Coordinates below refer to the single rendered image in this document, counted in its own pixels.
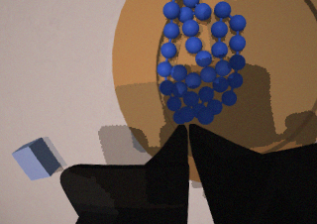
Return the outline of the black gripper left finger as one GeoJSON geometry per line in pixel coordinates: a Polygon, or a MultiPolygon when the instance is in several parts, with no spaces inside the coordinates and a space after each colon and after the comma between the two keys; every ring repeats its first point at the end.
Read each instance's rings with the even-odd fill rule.
{"type": "Polygon", "coordinates": [[[82,211],[114,215],[173,217],[187,224],[189,208],[187,129],[178,125],[145,165],[75,165],[60,174],[60,187],[76,215],[82,211]]]}

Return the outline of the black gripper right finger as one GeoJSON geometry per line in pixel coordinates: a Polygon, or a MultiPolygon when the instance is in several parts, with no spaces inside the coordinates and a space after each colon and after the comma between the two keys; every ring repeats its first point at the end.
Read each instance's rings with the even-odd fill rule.
{"type": "Polygon", "coordinates": [[[317,142],[261,154],[197,124],[189,140],[214,224],[261,224],[279,185],[317,172],[317,142]]]}

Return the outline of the blue cube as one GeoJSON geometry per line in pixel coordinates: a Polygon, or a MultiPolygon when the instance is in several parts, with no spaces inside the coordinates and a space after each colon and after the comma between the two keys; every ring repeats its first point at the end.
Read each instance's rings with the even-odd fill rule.
{"type": "Polygon", "coordinates": [[[30,180],[52,176],[60,166],[43,138],[21,146],[12,156],[30,180]]]}

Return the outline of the round tan bead board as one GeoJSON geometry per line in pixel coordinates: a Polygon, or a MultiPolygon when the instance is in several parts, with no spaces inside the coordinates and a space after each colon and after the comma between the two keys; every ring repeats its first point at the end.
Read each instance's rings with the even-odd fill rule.
{"type": "MultiPolygon", "coordinates": [[[[225,1],[231,17],[241,14],[246,39],[238,51],[246,65],[238,70],[243,78],[237,104],[222,104],[210,124],[197,118],[185,122],[189,145],[189,176],[201,181],[191,156],[189,125],[197,124],[237,145],[266,154],[300,148],[317,141],[317,0],[199,0],[210,6],[211,17],[198,22],[195,37],[211,55],[218,38],[211,25],[219,21],[215,5],[225,1]]],[[[170,19],[162,7],[171,0],[127,0],[116,23],[112,74],[120,112],[136,140],[155,156],[177,128],[166,108],[169,96],[159,93],[163,77],[158,64],[165,61],[159,47],[169,43],[162,30],[170,19]]],[[[199,51],[201,53],[201,51],[199,51]]],[[[211,55],[211,64],[221,61],[211,55]]]]}

